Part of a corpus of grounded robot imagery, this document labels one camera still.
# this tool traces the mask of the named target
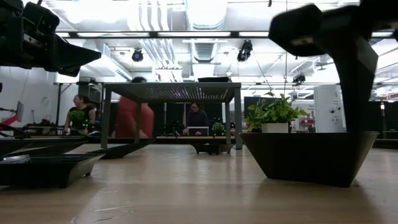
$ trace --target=table leg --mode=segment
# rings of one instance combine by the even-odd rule
[[[229,103],[225,103],[225,130],[226,143],[231,144],[231,112],[229,111]]]
[[[102,134],[101,134],[101,148],[108,148],[108,135],[109,135],[109,118],[111,116],[111,97],[112,91],[105,90],[104,113],[102,117]]]
[[[239,135],[242,133],[242,106],[241,106],[241,89],[236,88],[235,89],[235,149],[242,149],[243,148],[243,142],[241,139],[241,136]]]
[[[142,123],[141,108],[142,108],[142,103],[138,103],[137,104],[137,120],[136,120],[136,136],[134,139],[135,143],[139,143],[139,131],[141,130],[141,123]]]

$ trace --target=potted plant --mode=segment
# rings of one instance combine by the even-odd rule
[[[287,101],[289,98],[280,94],[280,98],[275,98],[272,103],[262,99],[256,105],[250,105],[248,109],[254,114],[245,119],[246,124],[250,124],[249,131],[261,128],[263,133],[288,133],[289,123],[307,114],[301,108],[293,109],[292,103]]]
[[[211,130],[215,136],[222,136],[225,133],[224,125],[220,122],[215,122],[211,127]]]

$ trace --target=red object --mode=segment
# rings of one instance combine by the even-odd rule
[[[9,119],[3,121],[1,124],[12,125],[16,121],[18,121],[18,117],[15,115],[15,116],[12,116]]]
[[[308,120],[301,120],[300,124],[315,124],[315,121],[312,119],[308,119]]]
[[[154,132],[154,112],[152,109],[143,104],[141,106],[141,130],[148,138],[152,137]],[[117,138],[134,138],[136,133],[137,121],[137,103],[125,97],[121,97],[119,101],[119,111],[116,118]]]

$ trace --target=green plant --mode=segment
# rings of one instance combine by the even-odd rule
[[[223,134],[225,132],[225,128],[224,125],[222,123],[219,122],[215,122],[213,124],[213,127],[211,127],[211,130],[215,133],[215,134]]]
[[[280,94],[280,98],[275,98],[272,103],[268,104],[262,99],[256,105],[250,105],[248,109],[254,111],[254,114],[245,119],[246,124],[250,124],[249,130],[261,128],[266,123],[288,123],[307,114],[299,107],[293,109],[292,103],[287,101],[289,98]]]

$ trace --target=ceiling light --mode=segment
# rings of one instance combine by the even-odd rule
[[[227,40],[182,40],[184,44],[226,44]]]
[[[392,35],[392,32],[373,32],[372,37],[389,37]]]
[[[230,32],[193,31],[193,32],[159,32],[159,37],[229,37]]]
[[[69,37],[69,34],[67,32],[57,32],[57,35],[60,37]]]
[[[149,37],[147,32],[78,32],[80,37]]]
[[[268,32],[239,32],[240,37],[268,37]]]

